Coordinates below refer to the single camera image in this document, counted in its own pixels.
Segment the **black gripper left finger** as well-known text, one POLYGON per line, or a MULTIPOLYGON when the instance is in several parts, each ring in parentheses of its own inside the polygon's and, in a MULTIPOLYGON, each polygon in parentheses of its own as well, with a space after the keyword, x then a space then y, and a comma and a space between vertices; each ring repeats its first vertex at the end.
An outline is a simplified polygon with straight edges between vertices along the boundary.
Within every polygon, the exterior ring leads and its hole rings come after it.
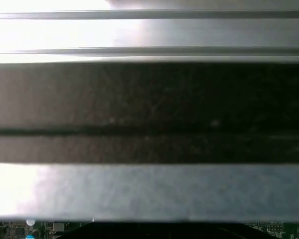
POLYGON ((66 232, 59 239, 152 239, 153 235, 134 223, 89 223, 66 232))

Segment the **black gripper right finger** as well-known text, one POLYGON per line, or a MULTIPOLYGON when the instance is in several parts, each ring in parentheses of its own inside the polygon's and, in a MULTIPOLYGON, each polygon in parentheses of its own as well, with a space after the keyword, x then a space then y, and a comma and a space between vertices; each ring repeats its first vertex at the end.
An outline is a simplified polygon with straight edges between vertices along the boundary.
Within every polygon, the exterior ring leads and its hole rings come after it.
POLYGON ((154 239, 253 239, 253 231, 242 224, 175 223, 158 224, 154 239))

